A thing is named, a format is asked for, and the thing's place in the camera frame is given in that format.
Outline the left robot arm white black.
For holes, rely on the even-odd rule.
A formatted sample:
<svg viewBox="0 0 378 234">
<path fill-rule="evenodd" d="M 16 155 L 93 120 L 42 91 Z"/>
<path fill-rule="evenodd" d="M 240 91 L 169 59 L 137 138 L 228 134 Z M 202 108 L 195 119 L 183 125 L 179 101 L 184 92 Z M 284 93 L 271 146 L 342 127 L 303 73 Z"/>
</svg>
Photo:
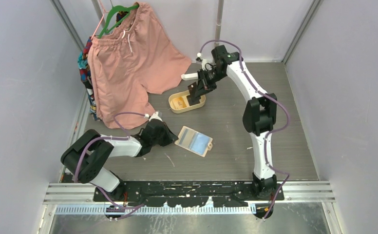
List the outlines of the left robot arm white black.
<svg viewBox="0 0 378 234">
<path fill-rule="evenodd" d="M 125 193 L 124 182 L 105 169 L 108 158 L 118 156 L 141 157 L 152 147 L 168 146 L 178 139 L 167 124 L 154 119 L 128 137 L 104 136 L 96 130 L 86 131 L 61 156 L 61 163 L 79 183 L 91 183 L 103 191 L 112 201 L 119 201 Z"/>
</svg>

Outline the gold credit card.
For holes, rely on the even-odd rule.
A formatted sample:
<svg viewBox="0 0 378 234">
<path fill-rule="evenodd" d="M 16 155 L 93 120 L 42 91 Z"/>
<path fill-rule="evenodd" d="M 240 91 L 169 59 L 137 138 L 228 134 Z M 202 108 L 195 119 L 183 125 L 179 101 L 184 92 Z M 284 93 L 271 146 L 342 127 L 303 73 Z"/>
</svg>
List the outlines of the gold credit card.
<svg viewBox="0 0 378 234">
<path fill-rule="evenodd" d="M 181 110 L 187 108 L 187 105 L 182 97 L 177 97 L 172 100 L 172 107 L 175 110 Z"/>
</svg>

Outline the beige leather card holder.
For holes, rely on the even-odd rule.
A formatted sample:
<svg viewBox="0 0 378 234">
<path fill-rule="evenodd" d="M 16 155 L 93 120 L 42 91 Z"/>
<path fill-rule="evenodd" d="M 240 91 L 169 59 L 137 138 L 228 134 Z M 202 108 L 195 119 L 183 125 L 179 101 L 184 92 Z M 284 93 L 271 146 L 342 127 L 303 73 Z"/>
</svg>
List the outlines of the beige leather card holder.
<svg viewBox="0 0 378 234">
<path fill-rule="evenodd" d="M 205 157 L 207 152 L 213 147 L 212 141 L 213 138 L 192 128 L 183 126 L 174 144 L 196 155 Z"/>
</svg>

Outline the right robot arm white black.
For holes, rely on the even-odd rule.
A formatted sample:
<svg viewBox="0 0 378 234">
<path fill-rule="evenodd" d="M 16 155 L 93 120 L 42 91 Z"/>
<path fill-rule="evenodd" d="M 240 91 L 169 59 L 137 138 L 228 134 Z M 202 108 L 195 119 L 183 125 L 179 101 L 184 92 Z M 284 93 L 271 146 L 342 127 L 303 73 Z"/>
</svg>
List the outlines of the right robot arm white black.
<svg viewBox="0 0 378 234">
<path fill-rule="evenodd" d="M 217 82 L 230 78 L 246 100 L 242 122 L 253 143 L 254 169 L 251 190 L 258 200 L 267 199 L 276 190 L 275 171 L 270 168 L 270 150 L 265 144 L 265 136 L 276 123 L 277 97 L 267 93 L 247 70 L 240 53 L 229 53 L 224 45 L 211 51 L 213 63 L 197 54 L 196 61 L 202 68 L 197 72 L 197 81 L 188 86 L 188 101 L 196 103 L 201 96 L 217 88 Z"/>
</svg>

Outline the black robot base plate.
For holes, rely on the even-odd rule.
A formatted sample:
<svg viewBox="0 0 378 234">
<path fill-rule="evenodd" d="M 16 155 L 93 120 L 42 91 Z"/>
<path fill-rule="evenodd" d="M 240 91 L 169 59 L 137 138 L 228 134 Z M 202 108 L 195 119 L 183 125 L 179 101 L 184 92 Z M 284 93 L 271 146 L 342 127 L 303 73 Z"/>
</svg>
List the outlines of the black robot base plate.
<svg viewBox="0 0 378 234">
<path fill-rule="evenodd" d="M 147 207 L 168 205 L 175 208 L 204 207 L 208 200 L 214 208 L 246 207 L 250 202 L 271 203 L 283 200 L 278 186 L 259 191 L 253 181 L 123 181 L 113 192 L 95 190 L 95 202 L 127 202 L 130 206 Z"/>
</svg>

